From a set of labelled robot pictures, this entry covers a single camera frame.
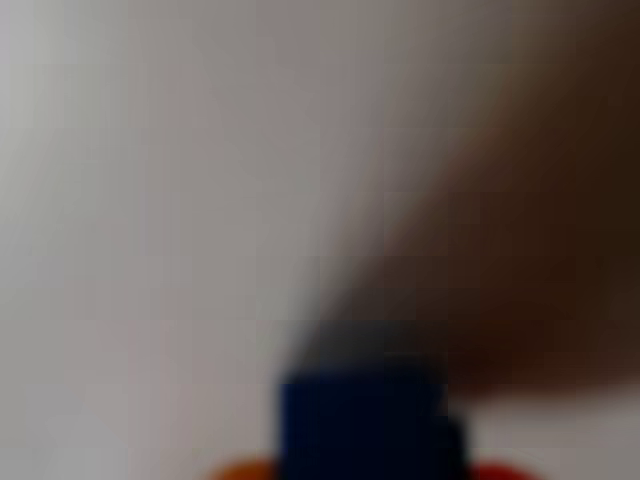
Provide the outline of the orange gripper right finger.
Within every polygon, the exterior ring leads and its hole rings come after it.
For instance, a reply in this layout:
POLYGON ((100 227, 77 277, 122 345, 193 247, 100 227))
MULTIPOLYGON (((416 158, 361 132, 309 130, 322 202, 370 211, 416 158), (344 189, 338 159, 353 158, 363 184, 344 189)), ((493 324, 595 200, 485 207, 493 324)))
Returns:
POLYGON ((541 480, 541 477, 522 467, 504 463, 475 463, 470 467, 472 480, 541 480))

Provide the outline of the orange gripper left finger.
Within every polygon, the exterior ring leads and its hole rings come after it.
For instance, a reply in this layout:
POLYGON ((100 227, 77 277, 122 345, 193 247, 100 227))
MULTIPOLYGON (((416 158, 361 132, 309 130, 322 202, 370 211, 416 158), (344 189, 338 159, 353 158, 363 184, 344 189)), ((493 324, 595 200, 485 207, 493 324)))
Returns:
POLYGON ((278 463, 274 460, 251 459, 222 467, 206 476, 207 480, 276 480, 278 463))

